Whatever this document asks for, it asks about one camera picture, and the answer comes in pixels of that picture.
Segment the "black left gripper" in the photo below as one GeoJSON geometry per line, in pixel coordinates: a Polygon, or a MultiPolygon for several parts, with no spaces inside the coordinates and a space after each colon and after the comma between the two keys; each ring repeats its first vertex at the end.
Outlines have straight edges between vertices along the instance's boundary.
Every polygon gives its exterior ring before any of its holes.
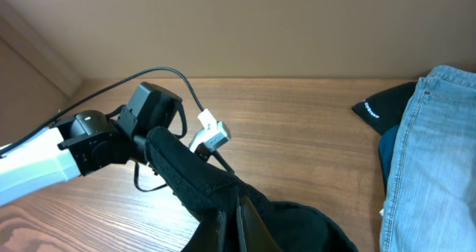
{"type": "Polygon", "coordinates": [[[140,169],[141,165],[144,165],[146,167],[149,167],[153,175],[158,176],[158,170],[146,159],[145,156],[145,150],[146,150],[146,137],[143,135],[135,135],[132,138],[132,141],[135,145],[135,151],[134,151],[134,157],[131,157],[130,160],[135,163],[134,167],[134,175],[133,175],[133,184],[135,188],[142,193],[151,193],[154,191],[162,190],[166,187],[168,187],[167,183],[163,183],[162,185],[159,185],[154,188],[143,188],[140,185],[140,169]]]}

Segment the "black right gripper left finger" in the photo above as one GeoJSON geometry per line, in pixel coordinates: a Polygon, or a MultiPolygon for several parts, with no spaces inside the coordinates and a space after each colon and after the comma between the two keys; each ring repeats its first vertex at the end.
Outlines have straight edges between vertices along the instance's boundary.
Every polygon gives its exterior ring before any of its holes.
{"type": "Polygon", "coordinates": [[[225,246],[225,232],[227,227],[227,214],[224,211],[209,212],[203,222],[204,237],[203,248],[207,252],[223,252],[225,246]]]}

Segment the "black shorts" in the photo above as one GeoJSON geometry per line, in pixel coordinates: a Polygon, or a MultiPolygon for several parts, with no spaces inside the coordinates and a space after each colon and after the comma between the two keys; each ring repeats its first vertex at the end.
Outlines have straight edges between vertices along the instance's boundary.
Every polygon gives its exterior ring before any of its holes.
{"type": "Polygon", "coordinates": [[[237,176],[203,162],[167,129],[157,127],[146,138],[146,159],[158,170],[199,226],[185,251],[204,251],[204,217],[227,214],[223,251],[240,251],[237,204],[248,196],[282,251],[356,251],[356,245],[329,217],[314,207],[270,201],[237,176]]]}

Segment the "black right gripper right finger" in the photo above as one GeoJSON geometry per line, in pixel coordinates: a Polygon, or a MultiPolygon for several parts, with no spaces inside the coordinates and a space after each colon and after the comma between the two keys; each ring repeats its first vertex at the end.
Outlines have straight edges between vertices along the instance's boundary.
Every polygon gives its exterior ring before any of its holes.
{"type": "Polygon", "coordinates": [[[282,252],[248,196],[238,200],[237,232],[241,252],[282,252]]]}

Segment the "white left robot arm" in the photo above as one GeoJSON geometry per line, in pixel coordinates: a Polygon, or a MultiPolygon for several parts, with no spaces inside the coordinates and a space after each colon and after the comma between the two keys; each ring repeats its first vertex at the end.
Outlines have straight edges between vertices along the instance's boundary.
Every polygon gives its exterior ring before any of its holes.
{"type": "Polygon", "coordinates": [[[110,164],[144,162],[145,138],[184,114],[182,99],[143,82],[129,102],[111,114],[77,113],[45,128],[1,160],[1,204],[110,164]]]}

